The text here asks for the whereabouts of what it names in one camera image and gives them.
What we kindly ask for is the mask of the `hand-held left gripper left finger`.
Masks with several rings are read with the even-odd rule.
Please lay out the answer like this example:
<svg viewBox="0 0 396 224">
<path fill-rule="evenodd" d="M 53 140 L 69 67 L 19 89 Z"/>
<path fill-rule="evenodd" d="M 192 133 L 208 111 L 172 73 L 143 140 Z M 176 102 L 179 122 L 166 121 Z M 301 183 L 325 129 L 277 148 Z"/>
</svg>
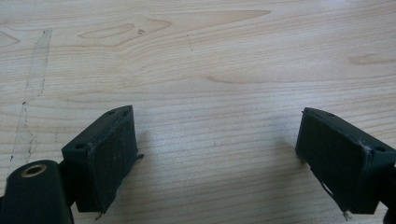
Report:
<svg viewBox="0 0 396 224">
<path fill-rule="evenodd" d="M 107 111 L 62 148 L 61 172 L 66 200 L 80 212 L 106 213 L 138 152 L 134 110 L 125 105 Z"/>
</svg>

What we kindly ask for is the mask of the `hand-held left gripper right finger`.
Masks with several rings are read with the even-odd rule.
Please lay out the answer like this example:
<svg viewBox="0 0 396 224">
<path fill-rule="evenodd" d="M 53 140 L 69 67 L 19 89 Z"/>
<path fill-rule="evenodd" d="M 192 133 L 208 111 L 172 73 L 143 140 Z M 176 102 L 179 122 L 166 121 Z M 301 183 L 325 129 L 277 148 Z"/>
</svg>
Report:
<svg viewBox="0 0 396 224">
<path fill-rule="evenodd" d="M 343 213 L 372 215 L 382 203 L 396 221 L 396 149 L 332 113 L 303 111 L 296 154 Z"/>
</svg>

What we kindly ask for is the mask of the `clear tape strip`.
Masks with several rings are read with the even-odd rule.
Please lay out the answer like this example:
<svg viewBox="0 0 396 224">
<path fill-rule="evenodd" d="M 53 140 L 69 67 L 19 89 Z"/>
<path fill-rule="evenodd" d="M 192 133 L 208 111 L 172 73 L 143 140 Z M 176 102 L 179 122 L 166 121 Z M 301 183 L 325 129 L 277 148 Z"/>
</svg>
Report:
<svg viewBox="0 0 396 224">
<path fill-rule="evenodd" d="M 35 138 L 28 128 L 28 105 L 38 98 L 44 90 L 51 37 L 51 29 L 44 30 L 42 36 L 35 42 L 33 49 L 10 159 L 15 164 L 25 164 L 31 156 L 32 144 Z"/>
</svg>

